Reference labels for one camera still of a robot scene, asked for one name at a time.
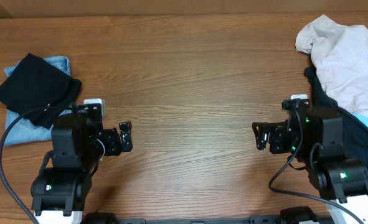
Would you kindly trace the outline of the black t-shirt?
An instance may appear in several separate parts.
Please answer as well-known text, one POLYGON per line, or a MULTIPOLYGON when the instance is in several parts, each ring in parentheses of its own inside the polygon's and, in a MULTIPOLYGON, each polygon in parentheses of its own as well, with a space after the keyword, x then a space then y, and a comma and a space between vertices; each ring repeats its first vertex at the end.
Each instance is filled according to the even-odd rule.
POLYGON ((49 129, 54 119, 71 104, 82 83, 44 59, 27 54, 0 85, 0 102, 26 119, 49 129))

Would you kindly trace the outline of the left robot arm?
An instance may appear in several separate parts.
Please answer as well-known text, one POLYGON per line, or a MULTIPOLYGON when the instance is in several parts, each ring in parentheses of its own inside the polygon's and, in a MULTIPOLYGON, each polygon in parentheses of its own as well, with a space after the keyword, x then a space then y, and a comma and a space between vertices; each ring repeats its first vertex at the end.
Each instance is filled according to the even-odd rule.
POLYGON ((81 223, 92 177, 105 156, 133 149, 131 122, 103 129, 101 116, 59 116, 52 128, 53 149, 31 186, 38 223, 81 223))

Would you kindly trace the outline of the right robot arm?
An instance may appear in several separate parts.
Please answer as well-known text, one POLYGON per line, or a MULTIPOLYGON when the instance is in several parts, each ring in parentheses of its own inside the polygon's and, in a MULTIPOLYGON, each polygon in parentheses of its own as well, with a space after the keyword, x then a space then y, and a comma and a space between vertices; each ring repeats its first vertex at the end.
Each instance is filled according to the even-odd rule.
POLYGON ((346 156, 339 112, 300 106, 284 110, 290 116, 285 121, 252 124, 257 149, 289 155, 270 182, 297 160, 319 192, 309 198, 325 203, 334 223, 368 223, 368 171, 360 159, 346 156))

